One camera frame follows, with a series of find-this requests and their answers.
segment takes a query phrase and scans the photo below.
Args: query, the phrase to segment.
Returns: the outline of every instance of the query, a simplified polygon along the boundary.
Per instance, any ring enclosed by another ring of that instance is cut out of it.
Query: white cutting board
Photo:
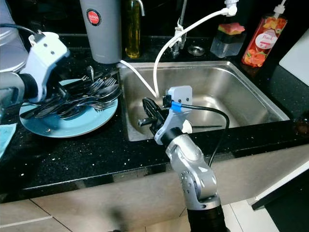
[[[279,64],[309,86],[309,29]]]

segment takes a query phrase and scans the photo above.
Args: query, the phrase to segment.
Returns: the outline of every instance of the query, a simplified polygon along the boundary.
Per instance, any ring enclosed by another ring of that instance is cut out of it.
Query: black cable
[[[224,131],[222,132],[221,138],[220,138],[220,140],[219,140],[219,142],[218,142],[218,144],[217,144],[215,150],[213,151],[213,154],[212,154],[211,158],[210,158],[209,161],[208,161],[208,166],[211,167],[213,158],[214,158],[214,156],[215,156],[215,154],[216,154],[216,152],[217,152],[217,150],[218,150],[218,148],[219,148],[221,142],[223,141],[224,135],[225,135],[225,133],[226,133],[226,131],[227,131],[229,125],[230,125],[230,119],[229,119],[228,116],[227,116],[224,112],[222,112],[221,110],[217,110],[217,109],[210,108],[210,107],[196,106],[196,105],[186,105],[186,104],[181,104],[181,107],[183,107],[183,108],[188,108],[188,109],[194,109],[194,110],[207,110],[207,111],[212,111],[212,112],[215,112],[215,113],[217,113],[217,114],[222,115],[222,116],[225,118],[226,124],[225,124]]]
[[[24,30],[32,35],[35,35],[36,33],[33,30],[30,30],[29,28],[26,28],[21,25],[16,25],[16,24],[10,24],[10,23],[0,23],[0,28],[17,28],[19,30]]]

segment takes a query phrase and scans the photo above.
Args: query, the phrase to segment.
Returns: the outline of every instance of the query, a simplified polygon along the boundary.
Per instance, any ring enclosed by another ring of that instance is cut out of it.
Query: red logo
[[[93,25],[93,26],[98,26],[101,23],[101,16],[100,14],[93,10],[93,9],[89,9],[87,10],[87,17],[89,22]]]

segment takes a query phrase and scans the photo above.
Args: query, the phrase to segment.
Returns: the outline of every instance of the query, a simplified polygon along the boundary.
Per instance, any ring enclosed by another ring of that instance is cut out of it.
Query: gray thermos
[[[92,58],[103,64],[121,60],[121,0],[80,0]]]

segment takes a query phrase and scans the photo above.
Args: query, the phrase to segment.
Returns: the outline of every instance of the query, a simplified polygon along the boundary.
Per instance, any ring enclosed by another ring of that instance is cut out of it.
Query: backsplash
[[[86,33],[79,0],[7,0],[7,2],[17,24],[57,33]],[[141,35],[173,35],[182,0],[143,0],[143,2],[146,16],[141,19]],[[218,24],[231,20],[245,26],[249,40],[260,17],[272,12],[275,5],[280,2],[281,0],[240,0],[235,17],[213,18],[189,32],[188,36],[212,37],[216,34]],[[286,46],[281,49],[282,52],[289,50],[308,28],[308,21],[300,20],[300,15],[306,15],[305,9],[308,8],[304,4],[308,4],[308,1],[287,0],[284,15],[288,23],[280,38]],[[188,0],[184,26],[187,27],[223,7],[225,7],[224,0]]]

